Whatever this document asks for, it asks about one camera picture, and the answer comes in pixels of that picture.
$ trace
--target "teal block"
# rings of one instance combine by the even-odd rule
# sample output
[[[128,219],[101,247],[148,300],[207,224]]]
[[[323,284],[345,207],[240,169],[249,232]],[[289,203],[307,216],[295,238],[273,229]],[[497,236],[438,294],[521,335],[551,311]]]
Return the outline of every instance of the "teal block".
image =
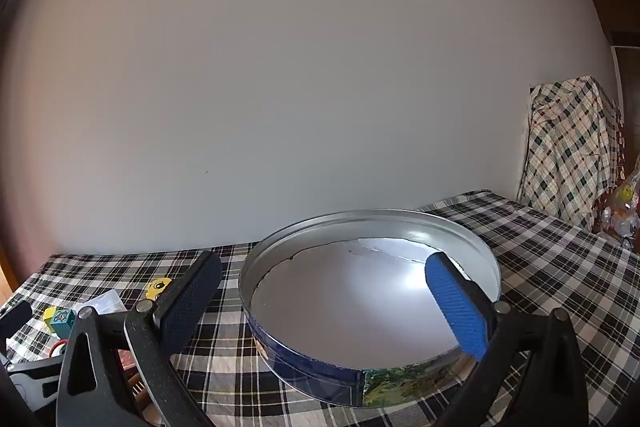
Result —
[[[53,314],[49,326],[61,339],[68,339],[71,336],[71,330],[74,327],[75,321],[76,314],[73,310],[58,308]]]

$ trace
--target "checkered cloth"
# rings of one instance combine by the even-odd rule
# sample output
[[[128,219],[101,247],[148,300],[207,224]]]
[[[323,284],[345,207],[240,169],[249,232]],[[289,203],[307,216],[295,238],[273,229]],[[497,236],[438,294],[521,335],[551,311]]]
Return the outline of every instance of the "checkered cloth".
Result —
[[[640,261],[627,250],[559,219],[489,191],[471,192],[425,207],[477,233],[495,253],[504,299],[524,312],[564,306],[584,359],[592,425],[606,423],[640,375]],[[258,357],[242,313],[238,274],[253,245],[214,248],[223,261],[220,289],[183,354],[172,358],[187,388],[219,426],[423,426],[447,406],[459,385],[418,402],[386,409],[349,409],[298,393]],[[148,255],[55,255],[7,306],[25,299],[40,315],[116,288],[127,307],[156,277],[180,277],[202,250]],[[10,357],[44,357],[54,339],[32,319],[9,342]],[[491,410],[499,419],[524,358]]]
[[[534,87],[518,201],[591,230],[596,198],[624,179],[617,115],[591,76]]]

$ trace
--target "table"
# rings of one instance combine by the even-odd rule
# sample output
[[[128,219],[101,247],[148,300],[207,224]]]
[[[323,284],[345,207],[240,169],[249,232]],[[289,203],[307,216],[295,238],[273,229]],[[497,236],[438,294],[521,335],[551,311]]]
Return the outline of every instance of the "table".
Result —
[[[421,208],[477,233],[495,253],[503,298],[524,312],[563,306],[578,335],[588,384],[591,424],[604,425],[640,376],[640,259],[605,239],[488,190]],[[346,427],[428,425],[459,384],[385,409],[334,407],[282,383],[259,358],[244,319],[238,276],[255,245],[216,247],[223,282],[193,338],[172,362],[218,426]],[[38,317],[50,305],[71,306],[115,288],[127,306],[156,277],[179,277],[203,250],[140,255],[54,255],[3,307],[27,300]],[[31,319],[8,343],[14,362],[47,355],[54,338]],[[514,361],[488,421],[504,412],[524,357]]]

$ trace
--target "metal tin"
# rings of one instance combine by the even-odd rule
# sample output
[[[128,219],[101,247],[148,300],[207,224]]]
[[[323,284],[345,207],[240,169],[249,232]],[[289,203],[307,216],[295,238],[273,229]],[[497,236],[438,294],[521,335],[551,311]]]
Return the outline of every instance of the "metal tin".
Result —
[[[499,298],[491,250],[441,217],[352,210],[273,233],[239,279],[258,352],[292,387],[338,405],[383,407],[447,387],[471,361],[424,282],[436,250]]]

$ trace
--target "red object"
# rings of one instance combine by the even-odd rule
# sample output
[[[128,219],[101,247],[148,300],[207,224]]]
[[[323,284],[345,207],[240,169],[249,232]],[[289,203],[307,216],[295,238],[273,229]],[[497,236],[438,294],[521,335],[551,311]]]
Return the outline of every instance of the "red object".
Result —
[[[133,360],[133,355],[130,351],[119,349],[118,354],[120,356],[120,363],[122,364],[122,368],[125,371],[127,369],[131,369],[132,367],[136,367],[136,362]]]
[[[66,343],[68,343],[67,339],[60,339],[55,344],[53,344],[53,346],[51,346],[51,349],[49,349],[49,358],[52,357],[54,349],[56,349],[58,346],[62,346],[63,344],[66,344]]]

